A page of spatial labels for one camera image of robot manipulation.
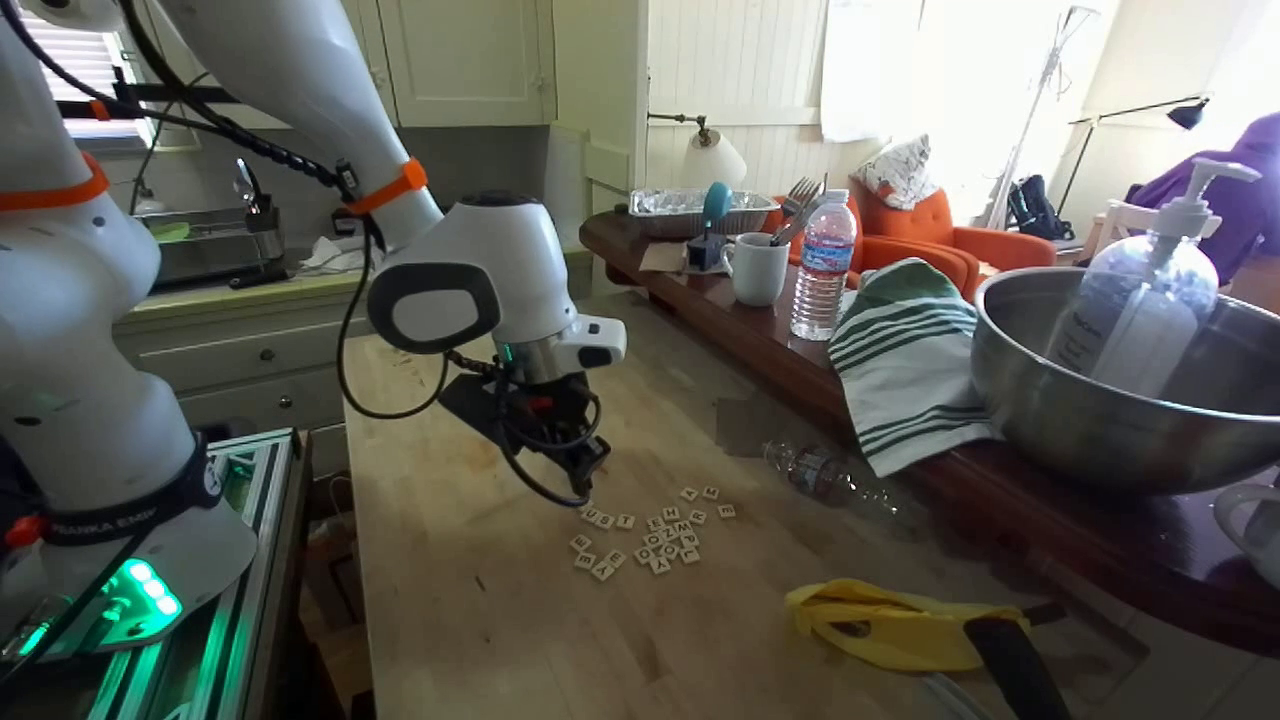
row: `cup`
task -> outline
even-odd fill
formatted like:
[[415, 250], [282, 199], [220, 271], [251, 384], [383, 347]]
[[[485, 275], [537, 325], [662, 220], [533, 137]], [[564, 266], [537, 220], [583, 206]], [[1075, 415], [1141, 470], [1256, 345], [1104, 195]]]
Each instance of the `cup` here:
[[1251, 558], [1251, 568], [1280, 587], [1280, 489], [1236, 482], [1212, 500], [1217, 523]]
[[771, 231], [730, 236], [723, 271], [739, 304], [771, 308], [790, 281], [790, 242], [776, 242]]

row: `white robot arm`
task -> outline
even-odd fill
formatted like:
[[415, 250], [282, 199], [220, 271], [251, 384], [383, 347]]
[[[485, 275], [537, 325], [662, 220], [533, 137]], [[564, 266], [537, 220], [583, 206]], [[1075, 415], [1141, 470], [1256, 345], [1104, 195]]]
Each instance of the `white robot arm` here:
[[[0, 7], [0, 437], [54, 516], [46, 544], [0, 577], [0, 656], [3, 642], [9, 656], [41, 642], [48, 615], [70, 615], [72, 597], [127, 554], [154, 568], [170, 612], [166, 622], [98, 638], [122, 647], [170, 630], [230, 587], [251, 558], [251, 530], [206, 477], [206, 447], [172, 388], [113, 345], [113, 325], [150, 294], [160, 250], [70, 139], [14, 0]], [[32, 0], [32, 11], [72, 27], [113, 27], [122, 7], [131, 14], [131, 0]], [[339, 0], [166, 7], [235, 98], [325, 151], [329, 178], [396, 246], [370, 286], [371, 326], [396, 347], [452, 361], [455, 345], [491, 337], [502, 361], [469, 365], [474, 376], [443, 405], [508, 459], [522, 447], [551, 454], [577, 496], [533, 489], [580, 504], [607, 450], [592, 437], [583, 366], [622, 361], [623, 326], [567, 300], [549, 212], [527, 199], [436, 206], [376, 98]]]

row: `spray bottle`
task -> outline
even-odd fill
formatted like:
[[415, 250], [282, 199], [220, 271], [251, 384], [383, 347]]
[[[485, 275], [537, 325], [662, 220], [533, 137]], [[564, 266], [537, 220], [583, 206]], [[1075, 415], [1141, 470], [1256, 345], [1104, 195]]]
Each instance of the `spray bottle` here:
[[1212, 220], [1206, 193], [1217, 174], [1256, 178], [1245, 163], [1196, 160], [1192, 185], [1166, 204], [1147, 236], [1108, 242], [1057, 319], [1049, 357], [1099, 384], [1166, 396], [1217, 304], [1217, 266], [1196, 246]]

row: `dish towel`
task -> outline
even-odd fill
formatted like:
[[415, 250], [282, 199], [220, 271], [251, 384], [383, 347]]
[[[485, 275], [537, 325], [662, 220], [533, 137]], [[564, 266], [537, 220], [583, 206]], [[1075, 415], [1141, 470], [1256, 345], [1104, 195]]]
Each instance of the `dish towel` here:
[[926, 260], [882, 266], [839, 310], [830, 357], [875, 477], [987, 439], [973, 388], [977, 308]]
[[302, 266], [325, 275], [325, 271], [353, 271], [359, 264], [366, 264], [366, 236], [344, 236], [344, 241], [321, 236], [313, 242], [313, 255]]

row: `black cable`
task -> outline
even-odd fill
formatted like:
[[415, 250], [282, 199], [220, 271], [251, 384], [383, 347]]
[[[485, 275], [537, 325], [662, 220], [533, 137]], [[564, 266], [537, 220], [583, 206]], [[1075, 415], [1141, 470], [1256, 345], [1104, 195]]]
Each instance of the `black cable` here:
[[590, 439], [597, 437], [597, 426], [601, 426], [601, 396], [597, 396], [597, 393], [590, 396], [590, 408], [592, 408], [592, 421], [590, 421], [583, 432], [574, 437], [574, 439], [540, 439], [540, 437], [527, 437], [527, 432], [525, 432], [522, 424], [512, 424], [508, 415], [503, 415], [503, 424], [508, 424], [508, 432], [512, 432], [522, 443], [527, 443], [527, 447], [537, 447], [537, 450], [567, 450], [567, 447], [590, 443]]
[[160, 142], [160, 130], [166, 130], [166, 118], [172, 112], [176, 98], [166, 105], [166, 117], [156, 118], [156, 130], [154, 130], [154, 142], [139, 160], [139, 166], [131, 173], [131, 185], [127, 185], [127, 216], [137, 212], [137, 199], [139, 199], [139, 188], [150, 185], [150, 166], [154, 166], [154, 154], [156, 154], [156, 142]]
[[154, 537], [156, 523], [143, 523], [131, 530], [122, 552], [80, 587], [80, 597], [48, 622], [48, 630], [35, 638], [29, 656], [20, 656], [3, 676], [0, 676], [0, 694], [41, 662], [41, 656], [80, 621], [80, 612], [98, 599], [98, 591], [113, 579], [113, 572]]
[[[29, 25], [17, 14], [14, 0], [0, 0], [0, 14], [3, 14], [3, 25], [14, 27], [14, 37], [17, 37], [54, 76], [61, 76], [66, 82], [72, 82], [77, 93], [85, 93], [85, 95], [92, 95], [92, 98], [102, 98], [102, 105], [110, 105], [110, 107], [122, 105], [117, 95], [85, 82], [85, 78], [72, 76], [61, 58], [54, 58], [54, 57], [35, 42], [35, 37], [29, 30]], [[185, 126], [213, 130], [213, 124], [195, 124], [195, 118], [190, 118], [190, 117], [170, 117], [170, 112], [150, 112], [150, 107], [139, 107], [139, 117], [156, 117], [156, 118], [170, 118], [170, 124], [185, 124]]]
[[350, 331], [353, 331], [353, 317], [358, 317], [358, 308], [359, 308], [359, 300], [366, 300], [366, 286], [370, 286], [371, 242], [376, 242], [376, 241], [380, 241], [380, 227], [376, 227], [371, 216], [366, 216], [366, 264], [359, 264], [358, 292], [353, 292], [353, 300], [350, 300], [350, 308], [344, 308], [344, 325], [338, 326], [338, 357], [331, 357], [331, 365], [338, 365], [338, 388], [344, 393], [344, 399], [350, 399], [359, 415], [370, 415], [370, 421], [403, 421], [403, 415], [419, 415], [425, 408], [434, 408], [434, 405], [439, 399], [439, 393], [443, 393], [443, 384], [448, 384], [448, 361], [452, 361], [452, 357], [448, 357], [448, 350], [439, 357], [439, 376], [436, 376], [434, 396], [419, 399], [419, 405], [414, 405], [414, 408], [380, 411], [380, 408], [370, 408], [366, 399], [358, 399], [358, 393], [353, 393], [353, 384], [350, 384]]
[[206, 117], [206, 118], [213, 124], [207, 130], [217, 130], [217, 137], [224, 137], [224, 139], [232, 139], [232, 142], [239, 142], [239, 149], [247, 149], [247, 151], [255, 151], [255, 154], [269, 154], [269, 160], [275, 160], [275, 163], [285, 163], [285, 166], [292, 166], [292, 173], [304, 173], [304, 174], [321, 178], [325, 188], [339, 188], [339, 173], [310, 160], [304, 151], [282, 149], [282, 142], [273, 142], [273, 139], [239, 126], [235, 118], [213, 112], [213, 107], [207, 107], [191, 86], [185, 86], [185, 78], [170, 67], [170, 58], [166, 58], [160, 46], [154, 42], [154, 37], [150, 37], [150, 27], [143, 27], [143, 20], [139, 20], [139, 11], [137, 11], [137, 0], [122, 0], [122, 11], [124, 11], [124, 27], [127, 27], [137, 53], [150, 58], [150, 67], [156, 70], [156, 78], [160, 78], [170, 93], [176, 93], [195, 117]]
[[560, 490], [551, 490], [549, 482], [540, 482], [537, 477], [527, 477], [525, 470], [525, 463], [517, 459], [517, 450], [512, 450], [512, 437], [508, 437], [508, 376], [502, 376], [498, 381], [498, 415], [502, 415], [502, 424], [498, 424], [498, 432], [502, 432], [502, 450], [503, 450], [503, 459], [508, 459], [508, 469], [517, 470], [517, 479], [525, 482], [525, 489], [533, 489], [537, 496], [544, 496], [544, 500], [551, 500], [551, 504], [560, 504], [560, 507], [583, 507], [590, 500], [592, 500], [592, 490], [583, 490], [583, 496], [560, 496]]
[[455, 347], [443, 350], [455, 366], [478, 371], [478, 376], [502, 376], [498, 365], [479, 365], [474, 357], [462, 357]]

